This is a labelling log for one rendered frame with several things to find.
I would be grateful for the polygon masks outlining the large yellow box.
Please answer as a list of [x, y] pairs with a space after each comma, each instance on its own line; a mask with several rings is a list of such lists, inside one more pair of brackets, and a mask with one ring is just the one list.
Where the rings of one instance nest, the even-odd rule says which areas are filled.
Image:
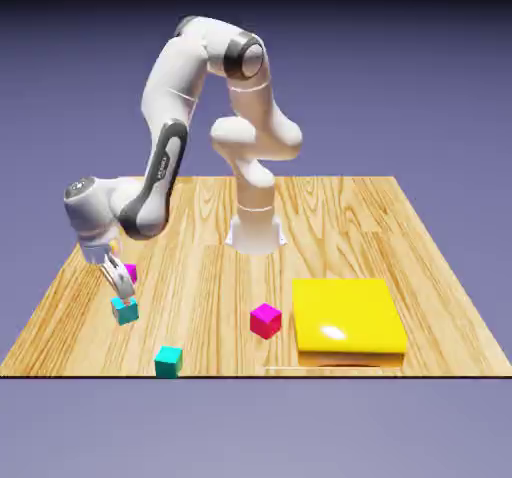
[[295, 279], [292, 296], [300, 365], [402, 365], [407, 334], [384, 280]]

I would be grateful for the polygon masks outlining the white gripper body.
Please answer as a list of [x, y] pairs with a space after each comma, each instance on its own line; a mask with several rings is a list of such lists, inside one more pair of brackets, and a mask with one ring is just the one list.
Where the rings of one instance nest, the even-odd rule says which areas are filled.
[[101, 264], [101, 270], [108, 283], [120, 299], [135, 295], [134, 283], [125, 265], [114, 255], [108, 253]]

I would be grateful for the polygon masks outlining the small cyan cube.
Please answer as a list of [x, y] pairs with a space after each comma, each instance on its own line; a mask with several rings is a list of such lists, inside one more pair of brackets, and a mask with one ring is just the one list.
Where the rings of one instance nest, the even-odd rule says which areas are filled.
[[177, 378], [183, 365], [183, 351], [179, 347], [162, 346], [154, 359], [158, 378]]
[[126, 299], [113, 297], [111, 299], [111, 308], [114, 318], [120, 326], [136, 321], [139, 318], [138, 304], [134, 296]]

